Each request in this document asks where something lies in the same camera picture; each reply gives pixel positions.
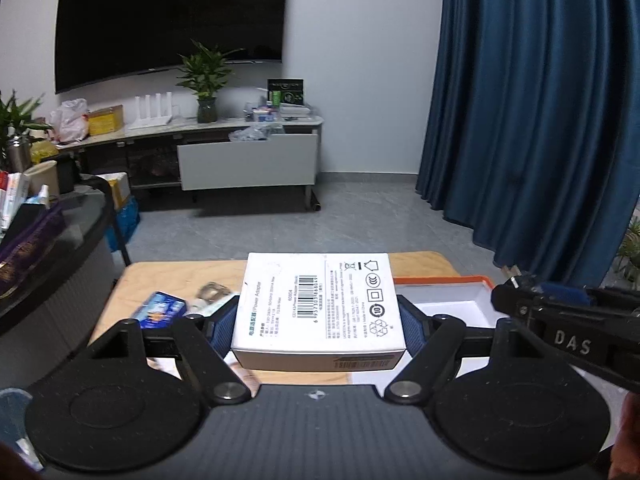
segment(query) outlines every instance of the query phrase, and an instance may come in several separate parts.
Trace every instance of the barcode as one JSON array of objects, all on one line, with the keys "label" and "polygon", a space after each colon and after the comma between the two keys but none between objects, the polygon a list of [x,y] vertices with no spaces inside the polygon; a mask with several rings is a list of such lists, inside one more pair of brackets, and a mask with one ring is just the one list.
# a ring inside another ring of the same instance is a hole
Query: barcode
[{"label": "barcode", "polygon": [[315,318],[318,316],[318,277],[298,276],[296,296],[296,317]]},{"label": "barcode", "polygon": [[348,368],[349,370],[359,368],[384,368],[391,362],[391,359],[380,361],[338,361],[334,363],[335,368]]}]

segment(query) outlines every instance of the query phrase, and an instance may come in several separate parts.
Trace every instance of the beige cup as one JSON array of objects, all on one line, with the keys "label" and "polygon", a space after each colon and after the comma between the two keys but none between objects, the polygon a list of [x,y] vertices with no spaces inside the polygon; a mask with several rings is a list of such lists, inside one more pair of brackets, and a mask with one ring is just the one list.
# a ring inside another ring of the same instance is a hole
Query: beige cup
[{"label": "beige cup", "polygon": [[29,177],[29,192],[32,195],[37,195],[43,184],[49,186],[49,196],[58,196],[60,194],[57,164],[55,160],[46,160],[31,166],[24,172]]}]

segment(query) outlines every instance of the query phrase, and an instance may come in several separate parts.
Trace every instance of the gray tile floor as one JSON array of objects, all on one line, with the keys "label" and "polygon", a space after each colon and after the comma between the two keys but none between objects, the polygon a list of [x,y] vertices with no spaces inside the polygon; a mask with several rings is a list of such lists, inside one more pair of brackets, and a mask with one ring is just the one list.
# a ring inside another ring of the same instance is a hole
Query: gray tile floor
[{"label": "gray tile floor", "polygon": [[460,274],[504,280],[493,253],[473,244],[471,229],[444,221],[410,182],[327,182],[316,193],[319,212],[304,211],[297,188],[209,190],[199,192],[195,204],[179,190],[143,195],[130,257],[141,262],[242,259],[249,252],[437,251]]}]

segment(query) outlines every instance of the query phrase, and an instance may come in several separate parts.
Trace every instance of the baseboard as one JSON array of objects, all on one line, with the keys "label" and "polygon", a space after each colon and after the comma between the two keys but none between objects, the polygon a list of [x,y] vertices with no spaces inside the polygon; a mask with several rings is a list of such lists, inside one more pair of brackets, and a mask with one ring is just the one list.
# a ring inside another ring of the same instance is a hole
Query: baseboard
[{"label": "baseboard", "polygon": [[418,176],[413,173],[340,173],[323,171],[318,182],[399,182],[415,184]]}]

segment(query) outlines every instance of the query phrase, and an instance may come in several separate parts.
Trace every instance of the white drawer front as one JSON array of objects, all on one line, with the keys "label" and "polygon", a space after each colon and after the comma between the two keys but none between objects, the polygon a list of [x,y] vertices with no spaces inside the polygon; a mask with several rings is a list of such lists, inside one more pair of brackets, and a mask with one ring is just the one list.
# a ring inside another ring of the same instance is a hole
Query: white drawer front
[{"label": "white drawer front", "polygon": [[178,146],[183,190],[314,184],[318,134]]}]

